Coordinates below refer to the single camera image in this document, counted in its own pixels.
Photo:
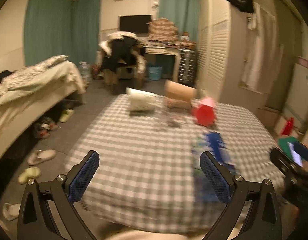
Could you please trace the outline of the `blue plastic water bottle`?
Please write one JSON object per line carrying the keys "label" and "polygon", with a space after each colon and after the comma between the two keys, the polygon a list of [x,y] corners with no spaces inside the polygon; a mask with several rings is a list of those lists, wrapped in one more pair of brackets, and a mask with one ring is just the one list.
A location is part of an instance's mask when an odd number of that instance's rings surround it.
{"label": "blue plastic water bottle", "polygon": [[234,188],[229,180],[236,174],[236,168],[221,135],[202,133],[192,144],[191,153],[197,199],[228,204]]}

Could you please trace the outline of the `red hexagonal cup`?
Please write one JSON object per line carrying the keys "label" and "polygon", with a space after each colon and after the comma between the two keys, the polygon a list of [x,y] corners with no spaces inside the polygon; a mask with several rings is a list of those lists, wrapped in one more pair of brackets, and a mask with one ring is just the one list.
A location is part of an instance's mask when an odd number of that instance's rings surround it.
{"label": "red hexagonal cup", "polygon": [[216,120],[215,101],[211,97],[203,98],[198,106],[192,110],[192,114],[198,125],[212,126]]}

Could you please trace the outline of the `white slipper at edge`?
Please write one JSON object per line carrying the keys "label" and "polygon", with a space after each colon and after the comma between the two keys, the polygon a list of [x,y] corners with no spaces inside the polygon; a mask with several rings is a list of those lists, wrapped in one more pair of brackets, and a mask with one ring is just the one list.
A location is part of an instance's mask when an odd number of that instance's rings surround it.
{"label": "white slipper at edge", "polygon": [[12,221],[18,218],[21,204],[5,203],[2,207],[2,214],[8,221]]}

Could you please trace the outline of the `green stool cushion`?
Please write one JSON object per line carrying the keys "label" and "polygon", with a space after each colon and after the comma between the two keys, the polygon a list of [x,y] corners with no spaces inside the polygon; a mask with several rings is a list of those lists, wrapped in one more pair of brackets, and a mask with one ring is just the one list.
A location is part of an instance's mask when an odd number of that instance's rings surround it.
{"label": "green stool cushion", "polygon": [[299,142],[299,140],[296,139],[295,137],[289,136],[289,137],[279,138],[277,141],[277,144],[279,148],[285,153],[285,155],[289,159],[292,159],[292,154],[291,154],[291,149],[290,149],[289,144],[293,146],[295,142]]}

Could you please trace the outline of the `white refrigerator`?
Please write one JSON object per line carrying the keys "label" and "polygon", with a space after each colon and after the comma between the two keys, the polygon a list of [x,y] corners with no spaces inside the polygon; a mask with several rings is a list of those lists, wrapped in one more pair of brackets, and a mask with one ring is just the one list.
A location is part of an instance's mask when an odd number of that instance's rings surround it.
{"label": "white refrigerator", "polygon": [[305,133],[308,129],[308,68],[294,65],[288,96],[282,114],[287,119],[294,118],[294,127]]}

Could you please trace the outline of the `sneaker with red trim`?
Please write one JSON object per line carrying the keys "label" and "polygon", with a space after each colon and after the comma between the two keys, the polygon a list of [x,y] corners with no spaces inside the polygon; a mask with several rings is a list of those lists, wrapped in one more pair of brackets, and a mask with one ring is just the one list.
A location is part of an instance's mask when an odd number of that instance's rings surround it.
{"label": "sneaker with red trim", "polygon": [[33,136],[37,139],[48,139],[50,132],[54,128],[54,123],[35,123],[33,129]]}

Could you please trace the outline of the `checkered tablecloth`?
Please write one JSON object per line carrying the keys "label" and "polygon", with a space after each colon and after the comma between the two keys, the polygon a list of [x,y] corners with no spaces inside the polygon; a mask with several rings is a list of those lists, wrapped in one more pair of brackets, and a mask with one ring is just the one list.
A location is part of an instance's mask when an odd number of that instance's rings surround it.
{"label": "checkered tablecloth", "polygon": [[194,183],[192,150],[207,150],[206,127],[184,114],[181,126],[163,123],[164,100],[156,112],[131,116],[130,98],[121,94],[95,118],[70,150],[70,170],[94,150],[100,164],[83,195],[98,217],[134,229],[188,233],[210,228],[224,209],[203,200]]}

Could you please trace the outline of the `pink basin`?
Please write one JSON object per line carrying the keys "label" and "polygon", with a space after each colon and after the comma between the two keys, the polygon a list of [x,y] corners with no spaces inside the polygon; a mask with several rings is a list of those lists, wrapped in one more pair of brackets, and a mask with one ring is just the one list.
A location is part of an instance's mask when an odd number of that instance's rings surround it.
{"label": "pink basin", "polygon": [[308,68],[308,60],[303,57],[297,57],[296,63],[305,68]]}

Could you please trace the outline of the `patterned bed quilt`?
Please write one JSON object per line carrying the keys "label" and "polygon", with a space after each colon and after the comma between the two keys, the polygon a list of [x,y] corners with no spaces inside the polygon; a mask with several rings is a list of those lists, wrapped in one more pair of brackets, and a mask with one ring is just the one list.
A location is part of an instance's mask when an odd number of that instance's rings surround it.
{"label": "patterned bed quilt", "polygon": [[10,90],[19,89],[21,86],[29,83],[33,78],[41,75],[49,68],[67,61],[68,56],[57,55],[41,61],[36,65],[25,67],[19,70],[11,72],[10,70],[4,70],[0,72],[0,96],[3,96]]}

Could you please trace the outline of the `large clear water jug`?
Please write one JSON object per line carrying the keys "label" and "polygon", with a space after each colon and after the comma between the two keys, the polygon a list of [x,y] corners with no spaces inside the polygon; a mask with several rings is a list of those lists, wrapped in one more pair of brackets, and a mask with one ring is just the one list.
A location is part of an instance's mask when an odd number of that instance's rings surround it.
{"label": "large clear water jug", "polygon": [[87,62],[80,61],[79,62],[79,71],[85,83],[90,83],[92,80],[92,69],[91,65]]}

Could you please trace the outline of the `dark suitcase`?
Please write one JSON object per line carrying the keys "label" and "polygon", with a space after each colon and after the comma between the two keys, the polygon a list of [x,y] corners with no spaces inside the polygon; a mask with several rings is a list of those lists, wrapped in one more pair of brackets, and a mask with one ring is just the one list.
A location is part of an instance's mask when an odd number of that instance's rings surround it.
{"label": "dark suitcase", "polygon": [[197,53],[195,50],[180,49],[177,80],[182,85],[194,86],[197,72]]}

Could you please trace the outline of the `white desk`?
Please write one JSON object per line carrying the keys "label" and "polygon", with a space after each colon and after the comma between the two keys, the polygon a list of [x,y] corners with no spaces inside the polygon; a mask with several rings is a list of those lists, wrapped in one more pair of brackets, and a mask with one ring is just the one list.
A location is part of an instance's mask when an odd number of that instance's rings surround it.
{"label": "white desk", "polygon": [[162,77],[178,83],[180,49],[145,45],[145,52],[155,56],[155,63],[162,66]]}

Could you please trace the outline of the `plaid cloth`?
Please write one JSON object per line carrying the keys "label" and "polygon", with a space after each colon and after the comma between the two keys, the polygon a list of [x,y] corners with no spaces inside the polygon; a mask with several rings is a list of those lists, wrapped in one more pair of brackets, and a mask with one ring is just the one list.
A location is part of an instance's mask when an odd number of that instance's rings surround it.
{"label": "plaid cloth", "polygon": [[178,28],[167,18],[159,18],[149,23],[148,38],[158,42],[176,42],[178,40]]}

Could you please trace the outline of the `green window curtain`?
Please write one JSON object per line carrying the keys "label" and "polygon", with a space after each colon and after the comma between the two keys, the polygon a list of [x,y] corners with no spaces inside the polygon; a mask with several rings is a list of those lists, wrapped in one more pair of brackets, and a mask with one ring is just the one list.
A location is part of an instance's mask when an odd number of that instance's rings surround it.
{"label": "green window curtain", "polygon": [[198,41],[200,0],[159,0],[159,18],[166,18],[178,28],[179,35],[189,34],[191,41]]}

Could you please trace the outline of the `black television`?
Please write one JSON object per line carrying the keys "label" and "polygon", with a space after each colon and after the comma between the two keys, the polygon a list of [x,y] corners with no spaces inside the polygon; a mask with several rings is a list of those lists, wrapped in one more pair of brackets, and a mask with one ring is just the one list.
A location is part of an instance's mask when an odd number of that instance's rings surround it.
{"label": "black television", "polygon": [[135,34],[147,34],[151,20],[151,15],[120,16],[119,30]]}

